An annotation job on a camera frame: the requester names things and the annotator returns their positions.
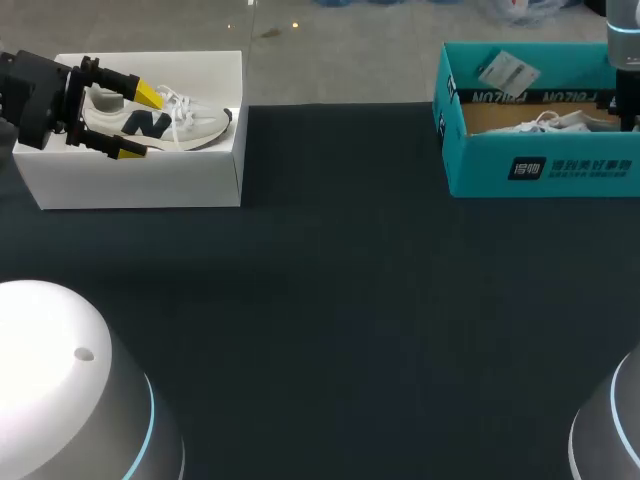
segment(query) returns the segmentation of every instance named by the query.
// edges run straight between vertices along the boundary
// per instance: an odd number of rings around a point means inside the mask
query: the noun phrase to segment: teal shoe box
[[[496,55],[506,51],[540,71],[515,98],[479,80]],[[564,106],[566,113],[606,104],[613,97],[615,69],[606,44],[479,44],[443,46],[433,102],[438,140],[455,197],[636,197],[640,196],[640,133],[477,133],[465,111],[493,113],[520,106],[539,111]],[[470,107],[483,104],[486,107]]]

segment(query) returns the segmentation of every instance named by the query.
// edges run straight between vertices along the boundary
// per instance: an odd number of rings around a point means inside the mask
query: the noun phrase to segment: n logo
[[[158,121],[153,123],[153,112],[136,110],[122,127],[122,133],[135,135],[140,129],[145,137],[160,138],[170,125],[171,117],[166,113],[161,114]]]

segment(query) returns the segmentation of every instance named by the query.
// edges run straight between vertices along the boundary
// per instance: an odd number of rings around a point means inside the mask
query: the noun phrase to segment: black table
[[[6,165],[0,280],[103,313],[188,480],[570,478],[640,339],[640,202],[453,199],[429,105],[249,122],[241,209],[40,212]]]

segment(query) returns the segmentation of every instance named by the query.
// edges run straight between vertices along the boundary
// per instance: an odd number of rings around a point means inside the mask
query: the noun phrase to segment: label sticker
[[[516,157],[513,159],[509,180],[538,180],[544,170],[545,157]]]
[[[538,77],[539,70],[502,50],[478,78],[481,82],[517,98]]]

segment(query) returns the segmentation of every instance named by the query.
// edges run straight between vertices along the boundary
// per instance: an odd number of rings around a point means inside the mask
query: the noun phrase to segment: white shoe
[[[582,110],[577,110],[561,117],[556,112],[547,110],[538,115],[531,122],[524,122],[515,127],[498,128],[489,132],[549,132],[549,133],[576,133],[576,132],[614,132],[619,131],[619,126],[614,122],[598,120],[586,115]]]
[[[228,109],[205,105],[164,85],[157,92],[164,99],[162,111],[97,86],[88,89],[82,109],[87,128],[166,151],[204,148],[229,128]]]

